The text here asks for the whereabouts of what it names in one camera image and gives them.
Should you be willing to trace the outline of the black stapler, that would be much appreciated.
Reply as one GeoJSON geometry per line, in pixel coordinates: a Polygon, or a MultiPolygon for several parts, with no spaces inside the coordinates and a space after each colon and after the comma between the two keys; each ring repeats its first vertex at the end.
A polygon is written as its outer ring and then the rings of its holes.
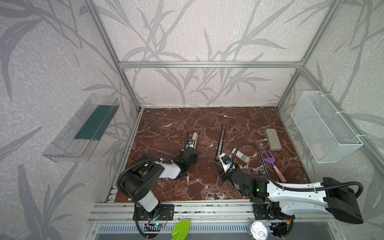
{"type": "Polygon", "coordinates": [[[226,125],[223,124],[223,126],[222,126],[221,136],[220,136],[219,143],[218,143],[218,147],[217,147],[217,150],[216,150],[216,156],[215,156],[215,161],[216,161],[216,162],[219,162],[219,161],[220,161],[219,156],[222,154],[225,131],[226,131],[226,125]]]}

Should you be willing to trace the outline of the red white staples box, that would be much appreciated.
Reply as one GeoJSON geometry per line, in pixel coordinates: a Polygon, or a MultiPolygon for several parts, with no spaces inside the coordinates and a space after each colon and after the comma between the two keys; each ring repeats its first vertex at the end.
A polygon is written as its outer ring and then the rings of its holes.
{"type": "Polygon", "coordinates": [[[236,157],[237,158],[239,158],[240,160],[242,160],[243,162],[245,162],[245,163],[249,163],[250,162],[250,157],[248,157],[248,156],[246,156],[245,154],[243,154],[242,152],[240,152],[240,151],[237,151],[236,150],[236,148],[234,148],[233,150],[232,150],[232,154],[233,154],[233,156],[236,154],[236,157]]]}

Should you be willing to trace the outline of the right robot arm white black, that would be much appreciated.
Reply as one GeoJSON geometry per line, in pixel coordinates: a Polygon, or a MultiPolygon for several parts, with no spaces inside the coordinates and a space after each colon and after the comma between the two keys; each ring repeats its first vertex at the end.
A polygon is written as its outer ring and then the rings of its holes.
{"type": "Polygon", "coordinates": [[[348,224],[364,222],[357,203],[362,193],[359,183],[357,192],[351,188],[352,182],[342,184],[333,178],[314,184],[274,184],[253,180],[238,167],[226,174],[228,167],[215,166],[223,182],[229,181],[250,200],[257,220],[288,220],[299,215],[321,214],[348,224]]]}

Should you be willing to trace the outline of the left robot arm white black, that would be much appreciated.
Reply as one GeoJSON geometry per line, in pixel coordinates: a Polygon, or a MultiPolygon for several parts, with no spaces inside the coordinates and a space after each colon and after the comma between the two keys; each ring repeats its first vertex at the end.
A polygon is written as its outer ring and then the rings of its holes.
{"type": "Polygon", "coordinates": [[[154,159],[143,155],[131,167],[124,170],[117,179],[117,188],[123,195],[148,213],[161,206],[152,192],[158,179],[177,180],[187,175],[191,165],[196,164],[199,153],[187,147],[171,161],[154,159]]]}

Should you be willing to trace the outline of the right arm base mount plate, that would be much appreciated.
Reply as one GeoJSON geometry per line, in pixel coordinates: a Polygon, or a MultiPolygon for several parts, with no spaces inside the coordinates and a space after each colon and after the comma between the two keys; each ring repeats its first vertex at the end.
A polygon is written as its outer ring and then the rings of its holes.
{"type": "Polygon", "coordinates": [[[292,217],[282,212],[279,202],[268,204],[253,204],[253,213],[256,220],[283,220],[288,221],[292,217]]]}

